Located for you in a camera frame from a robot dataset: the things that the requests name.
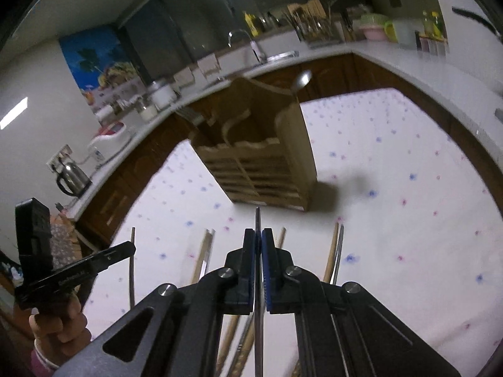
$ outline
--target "electric kettle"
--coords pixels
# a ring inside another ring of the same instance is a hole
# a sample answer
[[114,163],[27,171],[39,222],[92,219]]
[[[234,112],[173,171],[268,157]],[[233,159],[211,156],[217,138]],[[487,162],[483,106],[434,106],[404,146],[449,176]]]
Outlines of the electric kettle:
[[[72,197],[80,197],[91,185],[91,180],[73,160],[65,163],[61,160],[59,161],[63,166],[63,169],[60,173],[58,173],[56,184],[65,194],[71,195]],[[61,184],[61,180],[66,183],[69,188],[68,190],[64,188],[63,184]]]

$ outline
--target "yellow-green handle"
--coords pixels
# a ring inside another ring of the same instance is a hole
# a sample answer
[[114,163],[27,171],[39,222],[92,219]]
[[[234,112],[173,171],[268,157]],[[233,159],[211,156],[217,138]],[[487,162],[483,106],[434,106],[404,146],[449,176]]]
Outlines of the yellow-green handle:
[[384,23],[384,32],[391,42],[398,42],[396,39],[395,29],[393,27],[393,21],[387,21]]

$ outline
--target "human hand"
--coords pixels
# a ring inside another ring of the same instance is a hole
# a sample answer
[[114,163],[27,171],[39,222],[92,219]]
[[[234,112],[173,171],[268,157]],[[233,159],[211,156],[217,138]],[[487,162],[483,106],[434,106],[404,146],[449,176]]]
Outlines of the human hand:
[[81,309],[79,299],[72,294],[62,316],[50,313],[30,316],[35,349],[46,360],[62,365],[90,343],[91,332],[86,328],[87,318]]

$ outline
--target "metal spoon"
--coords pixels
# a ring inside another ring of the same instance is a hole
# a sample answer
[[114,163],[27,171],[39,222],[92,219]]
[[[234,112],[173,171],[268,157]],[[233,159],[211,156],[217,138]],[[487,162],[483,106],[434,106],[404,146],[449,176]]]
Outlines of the metal spoon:
[[313,73],[311,70],[308,69],[307,71],[302,71],[293,81],[292,86],[290,87],[291,92],[296,95],[299,90],[309,83],[312,77]]

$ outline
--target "wooden box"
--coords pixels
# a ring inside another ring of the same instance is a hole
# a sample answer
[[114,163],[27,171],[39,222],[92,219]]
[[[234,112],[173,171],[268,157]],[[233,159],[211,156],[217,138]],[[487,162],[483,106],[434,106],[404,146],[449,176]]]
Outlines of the wooden box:
[[190,139],[232,201],[308,209],[316,167],[290,91],[235,79]]

